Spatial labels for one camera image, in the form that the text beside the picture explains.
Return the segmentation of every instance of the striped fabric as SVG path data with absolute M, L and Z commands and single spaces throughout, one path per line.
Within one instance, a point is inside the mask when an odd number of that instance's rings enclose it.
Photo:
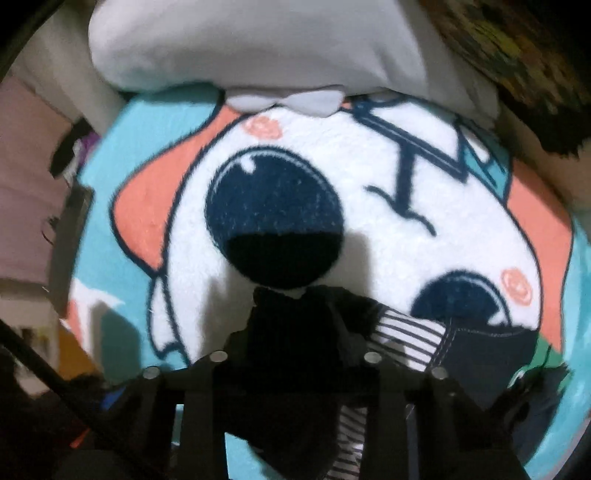
M 429 366 L 445 334 L 432 320 L 409 317 L 388 309 L 380 318 L 368 348 L 421 372 Z M 326 474 L 328 480 L 358 480 L 365 440 L 367 408 L 343 406 L 339 417 L 339 456 Z
M 439 322 L 415 319 L 388 309 L 371 334 L 368 346 L 405 367 L 424 372 L 444 334 L 445 327 Z

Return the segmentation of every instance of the black cable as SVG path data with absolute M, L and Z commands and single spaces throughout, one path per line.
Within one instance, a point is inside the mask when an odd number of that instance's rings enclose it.
M 25 367 L 33 372 L 39 380 L 51 388 L 91 430 L 105 439 L 113 451 L 146 479 L 163 480 L 165 477 L 146 462 L 137 452 L 119 439 L 111 429 L 94 412 L 90 411 L 70 390 L 67 382 L 62 379 L 35 350 L 29 347 L 2 319 L 0 319 L 0 345 L 12 353 Z

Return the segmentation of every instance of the pink wall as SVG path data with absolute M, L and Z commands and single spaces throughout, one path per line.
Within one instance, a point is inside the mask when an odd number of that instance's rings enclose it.
M 13 77 L 0 84 L 0 278 L 45 283 L 51 251 L 43 220 L 59 215 L 67 186 L 48 172 L 70 123 Z

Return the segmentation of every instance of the metal screw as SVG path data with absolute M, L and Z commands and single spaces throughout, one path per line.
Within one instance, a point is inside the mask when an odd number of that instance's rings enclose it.
M 363 359 L 371 365 L 377 365 L 382 361 L 382 356 L 377 352 L 367 352 Z
M 142 373 L 142 377 L 144 377 L 146 380 L 152 380 L 153 378 L 156 378 L 159 375 L 160 369 L 154 366 L 144 368 L 144 372 Z
M 431 370 L 431 376 L 437 380 L 445 380 L 447 378 L 447 370 L 443 367 L 435 367 Z
M 209 355 L 209 359 L 215 364 L 221 364 L 228 359 L 228 354 L 223 350 L 216 350 L 214 353 Z

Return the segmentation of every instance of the large dark blue eye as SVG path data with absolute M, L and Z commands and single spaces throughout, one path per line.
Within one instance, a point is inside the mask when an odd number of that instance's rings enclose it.
M 486 277 L 453 271 L 427 284 L 413 303 L 418 318 L 454 320 L 457 327 L 494 330 L 510 326 L 509 310 L 498 289 Z
M 224 257 L 267 287 L 302 287 L 320 278 L 343 239 L 333 187 L 309 162 L 274 147 L 243 150 L 218 169 L 205 218 Z

